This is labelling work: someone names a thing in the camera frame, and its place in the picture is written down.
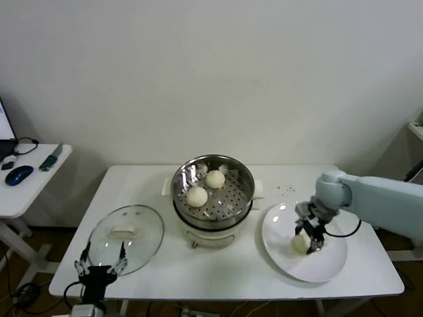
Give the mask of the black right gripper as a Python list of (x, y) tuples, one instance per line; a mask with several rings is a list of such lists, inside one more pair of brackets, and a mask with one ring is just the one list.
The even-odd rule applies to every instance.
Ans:
[(339, 214), (339, 209), (327, 207), (320, 199), (312, 196), (307, 203), (307, 210), (309, 212), (307, 218), (300, 217), (295, 222), (295, 235), (301, 233), (305, 224), (305, 232), (310, 238), (310, 245), (306, 251), (306, 254), (309, 255), (323, 247), (325, 226)]

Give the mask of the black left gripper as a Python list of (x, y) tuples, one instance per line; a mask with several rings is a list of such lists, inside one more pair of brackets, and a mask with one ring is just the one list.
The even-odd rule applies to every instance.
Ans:
[(125, 242), (122, 241), (118, 259), (115, 263), (105, 266), (89, 267), (89, 250), (91, 243), (88, 242), (74, 266), (79, 276), (79, 281), (85, 287), (83, 292), (83, 302), (101, 302), (107, 286), (114, 283), (117, 277), (122, 274), (128, 265)]

